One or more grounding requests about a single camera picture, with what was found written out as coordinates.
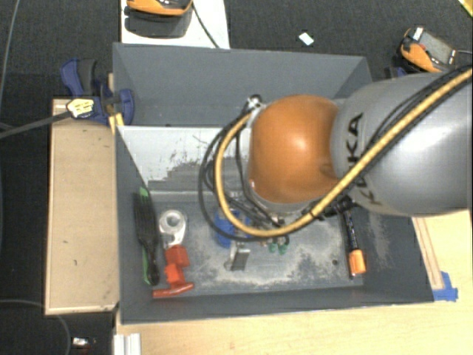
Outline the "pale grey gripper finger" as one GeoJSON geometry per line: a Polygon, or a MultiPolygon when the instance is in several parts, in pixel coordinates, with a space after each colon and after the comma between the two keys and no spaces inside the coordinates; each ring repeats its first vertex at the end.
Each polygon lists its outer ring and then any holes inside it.
{"type": "Polygon", "coordinates": [[[249,248],[238,248],[234,255],[234,271],[244,271],[251,254],[249,248]]]}
{"type": "Polygon", "coordinates": [[[236,243],[231,242],[229,252],[228,252],[228,258],[224,262],[224,268],[225,270],[232,270],[233,269],[233,264],[234,264],[234,258],[236,256],[236,243]]]}

